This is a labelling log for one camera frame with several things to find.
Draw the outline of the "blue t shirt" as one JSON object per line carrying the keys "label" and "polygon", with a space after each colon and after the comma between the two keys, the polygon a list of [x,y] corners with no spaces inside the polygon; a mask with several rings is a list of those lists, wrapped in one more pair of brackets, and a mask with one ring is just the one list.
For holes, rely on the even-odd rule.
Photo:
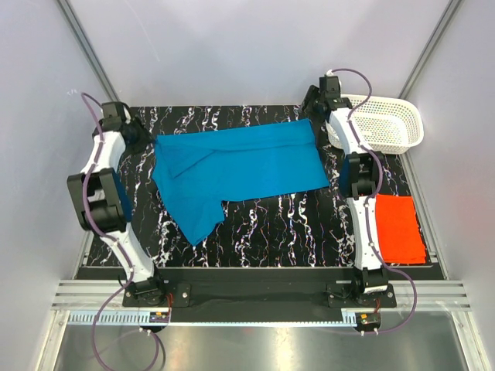
{"label": "blue t shirt", "polygon": [[329,185],[308,119],[160,135],[152,178],[167,212],[193,246],[224,221],[224,202]]}

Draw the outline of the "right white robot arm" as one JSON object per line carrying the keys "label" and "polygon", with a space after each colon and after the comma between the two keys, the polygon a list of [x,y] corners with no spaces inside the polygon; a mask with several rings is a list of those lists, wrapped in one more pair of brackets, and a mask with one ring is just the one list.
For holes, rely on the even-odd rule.
{"label": "right white robot arm", "polygon": [[374,305],[388,286],[376,222],[376,198],[384,177],[383,155],[371,149],[353,123],[357,108],[341,94],[341,82],[335,71],[330,70],[320,77],[318,86],[309,87],[300,110],[311,121],[319,152],[323,151],[323,140],[329,137],[329,131],[337,134],[344,152],[339,191],[350,209],[355,261],[349,287],[333,296],[364,307]]}

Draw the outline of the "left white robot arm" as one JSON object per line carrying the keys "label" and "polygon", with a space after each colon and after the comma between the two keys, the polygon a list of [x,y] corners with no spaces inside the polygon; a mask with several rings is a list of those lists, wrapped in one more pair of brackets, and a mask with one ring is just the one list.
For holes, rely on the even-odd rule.
{"label": "left white robot arm", "polygon": [[87,164],[67,178],[70,198],[83,230],[99,237],[125,269],[125,297],[157,306],[166,299],[167,287],[131,226],[132,207],[118,174],[122,155],[143,152],[152,137],[123,102],[103,103],[101,113]]}

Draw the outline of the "white plastic basket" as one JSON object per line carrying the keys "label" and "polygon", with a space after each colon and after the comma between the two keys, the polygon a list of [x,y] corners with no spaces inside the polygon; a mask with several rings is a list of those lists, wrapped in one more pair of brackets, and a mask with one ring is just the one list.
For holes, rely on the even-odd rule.
{"label": "white plastic basket", "polygon": [[347,94],[356,109],[339,109],[326,123],[329,143],[345,154],[366,150],[400,155],[424,138],[421,115],[406,100]]}

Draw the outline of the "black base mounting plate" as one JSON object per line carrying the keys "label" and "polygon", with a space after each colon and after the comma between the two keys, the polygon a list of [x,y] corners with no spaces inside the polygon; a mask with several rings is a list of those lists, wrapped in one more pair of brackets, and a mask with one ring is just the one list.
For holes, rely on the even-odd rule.
{"label": "black base mounting plate", "polygon": [[[413,279],[418,294],[446,281],[439,264],[396,269]],[[121,288],[123,273],[116,267],[82,267],[70,293],[95,307]],[[349,286],[356,272],[352,267],[165,267],[159,273],[172,292],[175,323],[314,324],[340,317],[326,290]]]}

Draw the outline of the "folded orange t shirt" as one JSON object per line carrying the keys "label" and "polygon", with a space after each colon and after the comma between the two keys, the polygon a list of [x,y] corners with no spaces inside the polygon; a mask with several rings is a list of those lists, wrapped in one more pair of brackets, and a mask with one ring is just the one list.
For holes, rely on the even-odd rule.
{"label": "folded orange t shirt", "polygon": [[377,195],[376,223],[379,246],[388,264],[426,262],[415,206],[411,196]]}

